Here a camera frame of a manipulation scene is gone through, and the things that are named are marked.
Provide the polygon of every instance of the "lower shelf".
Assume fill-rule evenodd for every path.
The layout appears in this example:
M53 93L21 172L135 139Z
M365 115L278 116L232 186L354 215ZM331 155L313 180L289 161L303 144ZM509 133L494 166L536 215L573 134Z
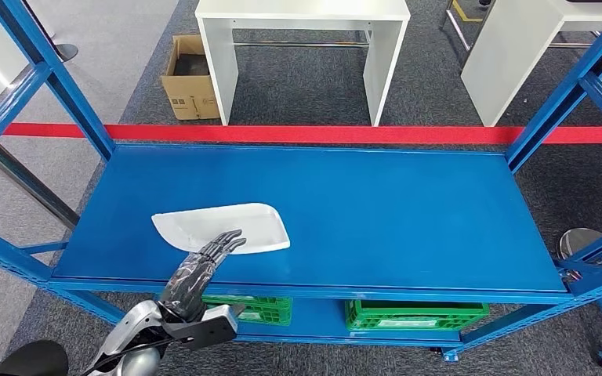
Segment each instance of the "lower shelf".
M348 331L345 301L302 298L294 299L289 326L241 322L237 340L419 347L461 345L459 331Z

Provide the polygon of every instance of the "yellow tape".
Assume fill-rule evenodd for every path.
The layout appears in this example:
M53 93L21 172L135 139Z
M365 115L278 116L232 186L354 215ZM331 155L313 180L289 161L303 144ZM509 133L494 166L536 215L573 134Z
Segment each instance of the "yellow tape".
M463 22L483 22L483 18L469 18L466 14L465 11L462 10L462 8L460 7L460 4L458 3L457 0L453 0L453 7L455 8L455 11L458 13L458 15L460 16L460 19Z

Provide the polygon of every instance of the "red floor line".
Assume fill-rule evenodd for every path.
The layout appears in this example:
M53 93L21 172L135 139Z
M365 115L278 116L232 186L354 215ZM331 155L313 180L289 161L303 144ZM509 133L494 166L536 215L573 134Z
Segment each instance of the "red floor line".
M106 125L115 139L208 143L457 144L512 143L522 127L319 125ZM8 136L84 137L74 124L12 123ZM552 144L602 143L602 127L559 127Z

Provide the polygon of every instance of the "white table leg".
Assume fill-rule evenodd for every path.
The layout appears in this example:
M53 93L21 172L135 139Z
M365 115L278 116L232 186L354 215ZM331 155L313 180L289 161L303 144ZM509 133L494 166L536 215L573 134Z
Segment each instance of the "white table leg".
M220 120L230 122L234 91L237 87L238 67L234 51L231 20L199 18L201 41L211 72L213 91L216 94Z
M373 21L364 85L372 126L379 125L408 21Z
M495 2L462 71L462 82L493 127L563 25L547 0Z

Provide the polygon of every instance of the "blue metal frame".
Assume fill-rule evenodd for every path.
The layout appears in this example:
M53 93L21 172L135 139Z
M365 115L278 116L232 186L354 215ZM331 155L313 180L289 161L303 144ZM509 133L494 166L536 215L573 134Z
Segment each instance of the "blue metal frame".
M56 98L71 114L92 145L105 161L109 161L115 144L100 122L87 99L82 95L72 77L56 56L45 35L39 30L26 7L17 0L0 0L0 22L31 61L31 71L22 85L8 95L0 106L0 135L7 125L24 107L34 92L45 82L54 92ZM580 100L590 94L602 109L602 35L586 52L580 62L571 70L556 91L546 101L541 110L534 116L530 124L506 152L506 161L511 172L515 173L530 155L540 146L542 141L557 127L567 114L573 110ZM67 242L38 244L18 248L0 238L0 268L18 277L24 278L34 285L49 291L75 305L96 314L105 320L115 323L121 319L123 312L104 300L87 291L151 291L158 292L164 281L130 281L109 279L83 279L52 277L53 271L31 255L44 251L64 249ZM350 291L345 288L323 287L320 290L308 288L295 289L292 295L299 297L321 296L325 299L377 298L391 300L423 300L423 301L455 301L455 302L517 302L530 303L515 312L509 313L489 324L460 336L459 341L447 341L446 338L431 339L349 339L281 337L264 334L243 334L240 339L253 341L302 341L321 343L364 343L378 345L443 345L444 358L456 361L458 354L467 349L479 346L492 339L501 337L541 320L567 312L590 302L598 302L602 308L602 266L587 264L602 256L602 239L566 261L558 262L558 273L567 269L578 269L585 274L581 280L568 285L568 292L538 293L508 291L449 291L407 289L366 289L367 291ZM230 284L213 284L209 293L234 293L239 286ZM282 287L260 286L262 295L288 295Z

